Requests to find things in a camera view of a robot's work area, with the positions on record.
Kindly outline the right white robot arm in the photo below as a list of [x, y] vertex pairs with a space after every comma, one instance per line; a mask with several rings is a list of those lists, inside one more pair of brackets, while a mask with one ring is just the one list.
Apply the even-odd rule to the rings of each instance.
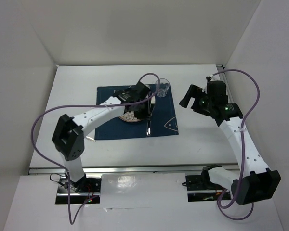
[[190, 85], [179, 105], [186, 108], [191, 99], [194, 99], [191, 106], [194, 112], [215, 120], [228, 139], [240, 169], [240, 173], [235, 174], [217, 164], [203, 167], [201, 185], [206, 189], [222, 186], [239, 205], [272, 198], [281, 176], [278, 171], [271, 170], [259, 154], [239, 106], [228, 101], [226, 84], [209, 81], [205, 88]]

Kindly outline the blue whale placemat cloth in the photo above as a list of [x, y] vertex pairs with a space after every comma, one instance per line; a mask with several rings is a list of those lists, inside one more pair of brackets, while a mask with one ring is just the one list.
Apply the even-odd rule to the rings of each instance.
[[[97, 87], [96, 103], [101, 104], [106, 99], [113, 95], [118, 90], [123, 90], [127, 86], [106, 86]], [[111, 119], [110, 121], [99, 126], [95, 130], [95, 140], [121, 140], [145, 138], [147, 121], [140, 121], [136, 123], [128, 123], [121, 120], [119, 117]], [[156, 105], [152, 114], [151, 120], [151, 136], [161, 137], [178, 135], [179, 130], [177, 126], [175, 107], [173, 103], [172, 91], [169, 88], [165, 97], [156, 97]]]

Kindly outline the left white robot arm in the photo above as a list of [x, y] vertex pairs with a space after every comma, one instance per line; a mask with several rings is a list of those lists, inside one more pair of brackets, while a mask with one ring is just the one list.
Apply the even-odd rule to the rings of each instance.
[[151, 95], [149, 85], [137, 82], [135, 86], [116, 91], [98, 108], [72, 117], [66, 114], [60, 116], [52, 141], [61, 153], [63, 165], [67, 169], [66, 175], [70, 176], [69, 188], [80, 192], [88, 183], [80, 157], [85, 150], [86, 136], [104, 123], [127, 112], [133, 112], [137, 119], [149, 120], [152, 115], [149, 98]]

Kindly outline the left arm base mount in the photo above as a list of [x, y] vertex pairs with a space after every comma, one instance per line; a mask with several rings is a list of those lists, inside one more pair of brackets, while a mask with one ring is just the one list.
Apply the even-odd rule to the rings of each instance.
[[[49, 176], [50, 181], [57, 183], [56, 205], [67, 205], [68, 203], [68, 180], [65, 175], [52, 173]], [[88, 204], [100, 203], [101, 177], [88, 177], [83, 186], [75, 188], [72, 184], [70, 187], [70, 203], [82, 204], [87, 200]]]

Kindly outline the floral ceramic plate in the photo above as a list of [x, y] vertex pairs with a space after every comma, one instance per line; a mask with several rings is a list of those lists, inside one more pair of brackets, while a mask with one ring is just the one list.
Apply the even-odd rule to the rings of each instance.
[[125, 122], [128, 123], [136, 123], [140, 121], [145, 121], [149, 117], [149, 106], [146, 106], [144, 110], [142, 110], [140, 113], [137, 112], [136, 116], [134, 115], [134, 111], [126, 112], [125, 114], [121, 115], [119, 118]]

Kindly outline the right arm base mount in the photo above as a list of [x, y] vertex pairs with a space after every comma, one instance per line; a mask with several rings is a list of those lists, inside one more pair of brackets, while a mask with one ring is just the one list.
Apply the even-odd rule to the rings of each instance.
[[209, 179], [208, 170], [213, 167], [220, 167], [220, 165], [203, 167], [199, 174], [186, 175], [182, 186], [187, 190], [188, 202], [216, 201], [222, 194], [224, 188]]

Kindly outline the clear plastic cup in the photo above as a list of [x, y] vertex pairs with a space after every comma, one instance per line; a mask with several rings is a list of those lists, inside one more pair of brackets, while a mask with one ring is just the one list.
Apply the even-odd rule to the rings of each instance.
[[170, 83], [167, 79], [161, 78], [156, 81], [156, 88], [158, 89], [157, 96], [163, 98], [167, 95], [170, 88]]

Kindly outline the silver table knife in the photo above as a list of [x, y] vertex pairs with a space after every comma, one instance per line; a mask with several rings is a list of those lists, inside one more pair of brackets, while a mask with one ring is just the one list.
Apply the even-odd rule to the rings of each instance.
[[152, 114], [153, 114], [155, 105], [156, 105], [156, 98], [155, 98], [155, 96], [153, 96], [150, 100], [149, 105], [148, 105], [149, 106], [149, 108], [148, 108], [149, 117], [147, 119], [147, 127], [146, 127], [146, 135], [148, 137], [151, 136], [151, 120], [152, 120]]

